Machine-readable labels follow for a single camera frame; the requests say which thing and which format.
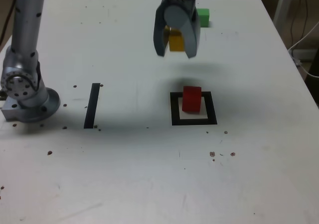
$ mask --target black square outline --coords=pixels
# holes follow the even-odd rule
[[[197,119],[180,119],[178,98],[183,97],[183,92],[171,92],[170,93],[170,111],[171,111],[171,125],[209,125],[217,124],[213,99],[211,92],[202,92],[201,96],[204,97],[205,106],[207,111],[207,118]]]

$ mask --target wooden block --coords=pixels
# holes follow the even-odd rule
[[[171,29],[168,40],[170,51],[184,51],[184,39],[180,31]]]
[[[209,9],[197,8],[197,13],[200,20],[200,27],[209,27]]]
[[[182,111],[200,112],[201,87],[184,86]]]

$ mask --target green cube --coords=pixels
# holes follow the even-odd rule
[[[208,27],[209,25],[209,9],[197,8],[197,13],[200,20],[200,27]]]

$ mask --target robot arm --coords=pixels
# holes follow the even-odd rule
[[[184,40],[188,58],[197,54],[200,38],[200,22],[195,0],[162,0],[156,10],[154,47],[159,56],[164,56],[168,42],[167,27],[178,29]]]
[[[1,87],[8,95],[2,113],[6,120],[34,122],[57,111],[57,92],[41,77],[36,44],[44,0],[16,0],[12,43],[3,62]]]

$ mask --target white table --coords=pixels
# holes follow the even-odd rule
[[[319,222],[319,112],[261,0],[198,0],[212,27],[190,60],[156,55],[160,1],[45,0],[39,60],[61,107],[0,115],[1,224]],[[83,129],[92,83],[101,131]],[[183,85],[211,92],[218,125],[171,125]]]

